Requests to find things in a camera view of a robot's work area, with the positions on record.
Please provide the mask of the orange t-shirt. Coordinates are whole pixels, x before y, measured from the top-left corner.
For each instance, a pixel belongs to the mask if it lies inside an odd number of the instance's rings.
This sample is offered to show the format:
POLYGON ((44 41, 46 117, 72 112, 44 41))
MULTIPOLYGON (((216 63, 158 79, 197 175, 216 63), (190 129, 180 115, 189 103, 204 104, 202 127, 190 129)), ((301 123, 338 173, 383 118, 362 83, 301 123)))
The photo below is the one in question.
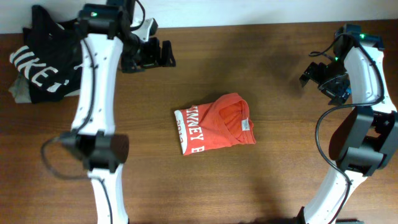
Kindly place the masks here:
POLYGON ((213 103, 176 110, 174 115, 184 156, 256 143, 248 103, 237 93, 223 95, 213 103))

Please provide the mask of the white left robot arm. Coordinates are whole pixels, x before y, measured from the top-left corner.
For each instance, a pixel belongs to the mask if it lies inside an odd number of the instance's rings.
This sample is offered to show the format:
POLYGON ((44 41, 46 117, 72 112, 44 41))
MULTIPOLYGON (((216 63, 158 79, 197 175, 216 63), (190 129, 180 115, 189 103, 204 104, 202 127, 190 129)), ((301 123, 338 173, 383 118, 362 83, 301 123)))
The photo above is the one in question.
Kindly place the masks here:
POLYGON ((80 96, 71 130, 58 140, 87 171, 98 223, 129 223, 122 186, 129 138, 115 133, 114 122, 117 72, 176 66, 170 41, 159 42, 154 36, 158 28, 155 19, 132 24, 139 3, 85 4, 75 28, 83 59, 80 96))

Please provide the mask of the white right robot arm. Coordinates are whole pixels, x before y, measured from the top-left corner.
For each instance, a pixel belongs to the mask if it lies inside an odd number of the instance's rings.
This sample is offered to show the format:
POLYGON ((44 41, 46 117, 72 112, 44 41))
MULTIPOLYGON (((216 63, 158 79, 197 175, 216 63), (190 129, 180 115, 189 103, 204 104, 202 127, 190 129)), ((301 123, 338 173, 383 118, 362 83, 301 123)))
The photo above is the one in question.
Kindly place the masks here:
POLYGON ((335 32, 330 48, 334 55, 328 65, 312 62, 299 78, 302 86, 315 82, 330 98, 331 108, 315 127, 317 147, 326 116, 345 108, 351 112, 333 133, 328 153, 319 149, 330 168, 316 196, 295 217, 296 223, 338 223, 352 193, 385 168, 397 150, 397 108, 387 90, 382 38, 345 24, 335 32))

